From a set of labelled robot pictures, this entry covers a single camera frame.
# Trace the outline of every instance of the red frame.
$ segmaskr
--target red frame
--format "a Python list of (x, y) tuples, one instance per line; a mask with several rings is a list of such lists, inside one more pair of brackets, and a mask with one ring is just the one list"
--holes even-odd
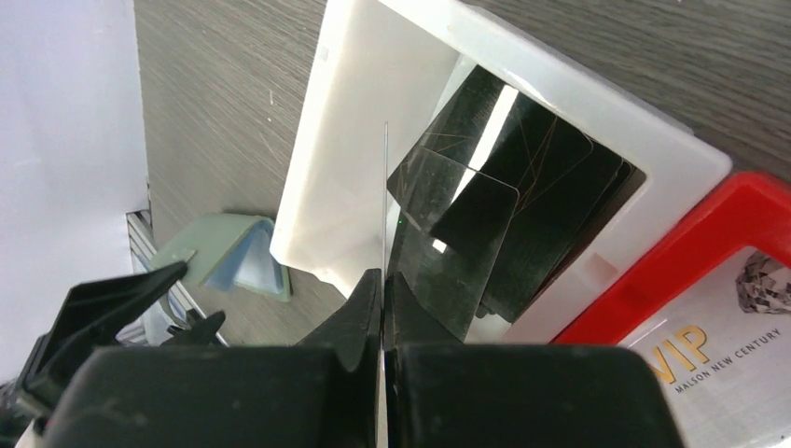
[(791, 266), (791, 189), (769, 175), (726, 180), (552, 342), (619, 343), (746, 246)]

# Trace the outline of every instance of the gray tabletop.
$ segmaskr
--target gray tabletop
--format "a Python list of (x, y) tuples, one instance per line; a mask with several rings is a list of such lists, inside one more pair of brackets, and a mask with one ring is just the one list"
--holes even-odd
[[(791, 180), (791, 2), (473, 0), (691, 127)], [(323, 0), (137, 0), (159, 244), (211, 212), (276, 217)], [(282, 304), (192, 290), (231, 343), (293, 343), (342, 296), (292, 272)]]

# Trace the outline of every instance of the white container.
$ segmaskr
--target white container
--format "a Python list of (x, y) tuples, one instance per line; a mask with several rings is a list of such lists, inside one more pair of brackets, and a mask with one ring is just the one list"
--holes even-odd
[[(730, 159), (521, 30), (455, 0), (329, 0), (271, 253), (347, 296), (366, 268), (381, 267), (383, 124), (388, 166), (396, 167), (452, 93), (443, 94), (446, 87), (458, 85), (457, 62), (469, 60), (646, 176), (504, 337), (545, 343), (708, 193)], [(505, 328), (479, 339), (497, 339)]]

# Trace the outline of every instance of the diamond image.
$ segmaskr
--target diamond image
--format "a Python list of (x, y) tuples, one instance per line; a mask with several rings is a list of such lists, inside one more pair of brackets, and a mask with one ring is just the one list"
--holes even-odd
[(791, 270), (762, 252), (744, 263), (736, 292), (745, 313), (791, 315)]

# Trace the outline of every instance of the white backdrop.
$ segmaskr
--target white backdrop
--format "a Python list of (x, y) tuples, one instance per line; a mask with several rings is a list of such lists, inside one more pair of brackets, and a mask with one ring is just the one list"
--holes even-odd
[(0, 381), (69, 287), (132, 272), (147, 208), (131, 0), (6, 0), (0, 14)]

